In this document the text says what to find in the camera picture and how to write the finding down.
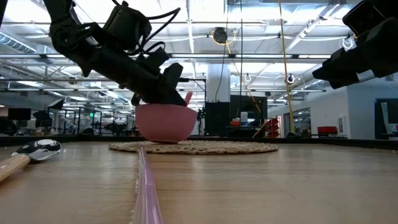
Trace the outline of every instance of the wooden table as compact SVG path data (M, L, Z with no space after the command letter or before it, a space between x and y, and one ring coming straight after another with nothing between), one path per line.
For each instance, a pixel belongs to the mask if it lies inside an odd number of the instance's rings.
M0 223L131 221L137 155L64 143L0 183ZM0 148L0 159L14 147ZM398 155L308 144L242 156L149 155L165 224L398 223Z

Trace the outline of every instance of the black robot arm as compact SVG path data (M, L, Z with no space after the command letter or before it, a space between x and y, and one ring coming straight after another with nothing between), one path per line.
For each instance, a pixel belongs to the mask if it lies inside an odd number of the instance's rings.
M339 49L323 66L313 72L314 78L340 88L359 82L358 73L372 70L382 78L398 72L398 1L361 1L343 18L353 31L357 47Z
M87 77L92 70L134 92L134 105L142 99L146 103L185 105L176 91L182 66L174 63L161 74L160 66L169 59L162 47L150 52L144 45L152 27L149 19L126 2L117 5L103 28L96 22L82 24L76 16L72 0L44 0L52 23L50 35L55 50L74 61ZM163 15L173 17L179 9ZM137 55L136 60L130 56Z

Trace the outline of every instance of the round jute mat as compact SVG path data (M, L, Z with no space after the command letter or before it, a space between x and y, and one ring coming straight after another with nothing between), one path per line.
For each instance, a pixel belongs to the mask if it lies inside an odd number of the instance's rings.
M154 154L251 154L277 151L278 146L257 142L182 141L178 144L160 144L150 141L120 142L109 145L110 150L137 152L141 147Z

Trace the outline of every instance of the spoon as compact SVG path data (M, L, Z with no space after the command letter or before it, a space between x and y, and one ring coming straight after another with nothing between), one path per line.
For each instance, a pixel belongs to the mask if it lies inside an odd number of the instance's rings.
M187 104L187 106L188 106L189 102L191 101L192 95L193 95L192 92L188 92L187 95L185 96L185 103Z
M42 162L61 153L61 144L51 139L30 142L11 154L11 157L0 161L0 182L23 168L30 161Z

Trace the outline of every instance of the column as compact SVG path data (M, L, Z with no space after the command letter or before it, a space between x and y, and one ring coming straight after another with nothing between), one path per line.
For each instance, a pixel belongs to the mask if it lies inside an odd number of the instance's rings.
M229 94L231 89L230 71L228 63L208 64L207 68L207 96L206 101L209 103L229 102Z

